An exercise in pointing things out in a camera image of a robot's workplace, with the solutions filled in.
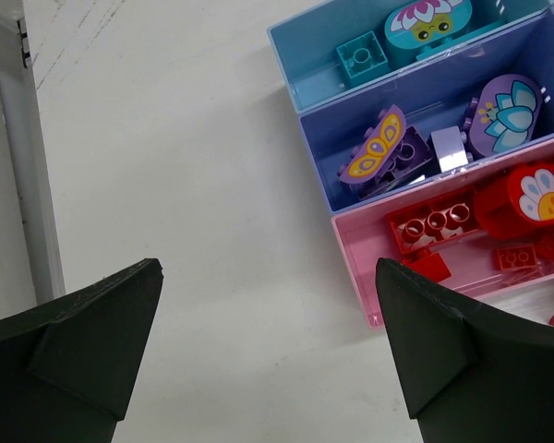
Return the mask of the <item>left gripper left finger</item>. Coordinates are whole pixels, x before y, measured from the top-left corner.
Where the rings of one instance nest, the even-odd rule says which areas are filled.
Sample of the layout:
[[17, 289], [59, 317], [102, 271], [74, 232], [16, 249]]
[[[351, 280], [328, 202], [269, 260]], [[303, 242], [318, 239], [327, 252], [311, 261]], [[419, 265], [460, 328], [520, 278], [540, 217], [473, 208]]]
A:
[[146, 258], [0, 319], [0, 442], [110, 442], [126, 412], [163, 287]]

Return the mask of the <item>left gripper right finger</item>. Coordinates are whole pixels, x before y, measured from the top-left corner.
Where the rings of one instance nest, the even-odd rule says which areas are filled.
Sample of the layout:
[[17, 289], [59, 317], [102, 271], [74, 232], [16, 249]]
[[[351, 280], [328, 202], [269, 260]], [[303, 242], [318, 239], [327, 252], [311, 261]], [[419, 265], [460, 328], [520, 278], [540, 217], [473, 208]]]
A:
[[404, 401], [426, 442], [554, 442], [554, 327], [382, 258], [379, 305]]

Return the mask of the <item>red slope lego brick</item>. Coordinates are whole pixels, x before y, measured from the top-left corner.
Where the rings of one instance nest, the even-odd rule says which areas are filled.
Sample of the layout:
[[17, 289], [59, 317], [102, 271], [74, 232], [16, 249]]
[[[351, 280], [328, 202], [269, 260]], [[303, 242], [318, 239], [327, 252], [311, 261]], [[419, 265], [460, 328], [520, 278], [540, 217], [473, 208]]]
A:
[[386, 221], [403, 255], [431, 248], [479, 230], [472, 187], [389, 213]]

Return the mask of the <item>red flower round lego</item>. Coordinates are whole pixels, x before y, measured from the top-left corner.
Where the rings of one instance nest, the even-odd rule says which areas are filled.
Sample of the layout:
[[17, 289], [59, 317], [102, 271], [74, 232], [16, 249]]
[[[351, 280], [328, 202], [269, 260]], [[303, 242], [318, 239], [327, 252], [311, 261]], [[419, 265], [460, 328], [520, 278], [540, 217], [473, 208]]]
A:
[[511, 240], [554, 226], [554, 162], [520, 164], [476, 188], [480, 228]]

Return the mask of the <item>small lavender lego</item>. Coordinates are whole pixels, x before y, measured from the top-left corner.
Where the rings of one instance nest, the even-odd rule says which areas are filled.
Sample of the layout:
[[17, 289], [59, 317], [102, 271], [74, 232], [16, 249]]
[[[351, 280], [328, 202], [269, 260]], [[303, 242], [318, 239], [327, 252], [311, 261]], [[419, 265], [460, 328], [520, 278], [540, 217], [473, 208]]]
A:
[[474, 160], [473, 154], [466, 150], [467, 135], [459, 126], [433, 131], [429, 142], [442, 173], [461, 168]]

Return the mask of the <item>purple lego brick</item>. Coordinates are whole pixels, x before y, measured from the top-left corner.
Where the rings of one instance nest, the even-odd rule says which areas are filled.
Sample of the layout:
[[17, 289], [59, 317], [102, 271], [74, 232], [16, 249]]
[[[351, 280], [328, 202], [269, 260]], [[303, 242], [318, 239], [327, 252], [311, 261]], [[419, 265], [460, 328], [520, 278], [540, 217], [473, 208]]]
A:
[[383, 174], [360, 187], [360, 199], [387, 193], [423, 175], [435, 161], [433, 149], [415, 126], [409, 126]]

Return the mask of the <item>purple butterfly lego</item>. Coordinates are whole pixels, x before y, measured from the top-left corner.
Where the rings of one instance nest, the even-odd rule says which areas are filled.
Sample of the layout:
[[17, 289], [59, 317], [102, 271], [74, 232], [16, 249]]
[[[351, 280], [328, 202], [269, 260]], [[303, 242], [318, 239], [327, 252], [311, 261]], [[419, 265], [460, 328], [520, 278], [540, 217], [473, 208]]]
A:
[[338, 173], [348, 186], [359, 186], [375, 179], [399, 147], [407, 129], [403, 111], [392, 105], [379, 115], [379, 122], [365, 134], [365, 141], [354, 149], [351, 161]]

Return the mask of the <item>purple lotus lego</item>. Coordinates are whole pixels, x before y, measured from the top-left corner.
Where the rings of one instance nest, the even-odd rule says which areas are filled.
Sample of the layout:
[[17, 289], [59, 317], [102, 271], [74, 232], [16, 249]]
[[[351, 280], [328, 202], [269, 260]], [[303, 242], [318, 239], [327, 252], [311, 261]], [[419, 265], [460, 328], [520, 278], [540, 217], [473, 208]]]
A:
[[467, 150], [478, 160], [530, 141], [542, 103], [541, 90], [531, 78], [518, 74], [493, 78], [464, 112]]

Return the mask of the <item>teal square lego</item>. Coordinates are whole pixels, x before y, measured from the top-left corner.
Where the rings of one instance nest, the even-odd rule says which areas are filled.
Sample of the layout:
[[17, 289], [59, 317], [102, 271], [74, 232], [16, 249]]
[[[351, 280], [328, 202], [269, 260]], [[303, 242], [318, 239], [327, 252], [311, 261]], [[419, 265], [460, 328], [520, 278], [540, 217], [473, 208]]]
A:
[[343, 67], [345, 82], [350, 88], [391, 72], [388, 57], [373, 30], [338, 46], [336, 53]]

